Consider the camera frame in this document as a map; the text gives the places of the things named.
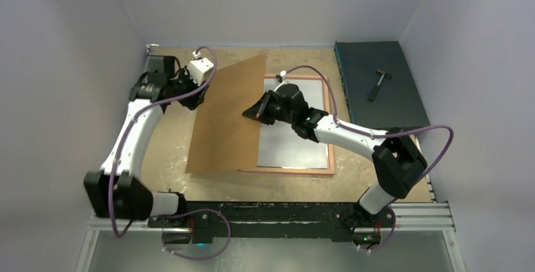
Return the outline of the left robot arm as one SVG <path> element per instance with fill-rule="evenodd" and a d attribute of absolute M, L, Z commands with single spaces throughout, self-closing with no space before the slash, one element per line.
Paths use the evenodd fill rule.
<path fill-rule="evenodd" d="M 97 171 L 89 171 L 84 187 L 97 217 L 145 220 L 163 215 L 172 227 L 188 219 L 178 192 L 152 192 L 139 177 L 150 139 L 174 101 L 195 110 L 204 101 L 212 61 L 194 54 L 182 67 L 175 56 L 149 56 L 146 70 L 130 89 L 127 114 L 112 151 Z"/>

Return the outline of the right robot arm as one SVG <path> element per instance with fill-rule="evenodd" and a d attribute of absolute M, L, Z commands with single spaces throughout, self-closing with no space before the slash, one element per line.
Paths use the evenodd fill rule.
<path fill-rule="evenodd" d="M 285 122 L 302 139 L 338 146 L 370 160 L 377 183 L 363 193 L 354 209 L 355 220 L 363 226 L 376 221 L 379 212 L 394 200 L 404 199 L 428 167 L 406 133 L 339 121 L 334 115 L 309 106 L 295 84 L 264 92 L 242 115 L 265 125 Z"/>

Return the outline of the pink picture frame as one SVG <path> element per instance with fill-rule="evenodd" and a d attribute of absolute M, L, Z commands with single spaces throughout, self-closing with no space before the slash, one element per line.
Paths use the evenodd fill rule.
<path fill-rule="evenodd" d="M 344 135 L 332 118 L 330 90 L 312 75 L 268 76 L 265 92 L 242 113 L 260 124 L 257 161 L 244 172 L 332 177 L 333 148 Z"/>

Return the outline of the seascape photo print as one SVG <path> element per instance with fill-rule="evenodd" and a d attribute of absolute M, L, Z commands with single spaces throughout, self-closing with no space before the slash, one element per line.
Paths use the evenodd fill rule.
<path fill-rule="evenodd" d="M 323 82 L 320 79 L 289 79 L 303 93 L 310 107 L 327 111 L 324 105 Z M 324 143 L 303 139 L 282 121 L 262 124 L 259 131 L 257 165 L 292 169 L 327 169 L 328 148 Z"/>

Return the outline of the brown cardboard backing board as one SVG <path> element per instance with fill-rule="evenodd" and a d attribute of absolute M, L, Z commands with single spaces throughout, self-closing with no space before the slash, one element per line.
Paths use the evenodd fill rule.
<path fill-rule="evenodd" d="M 265 71 L 264 55 L 216 70 L 196 110 L 186 173 L 256 168 L 261 124 L 242 113 L 262 97 Z"/>

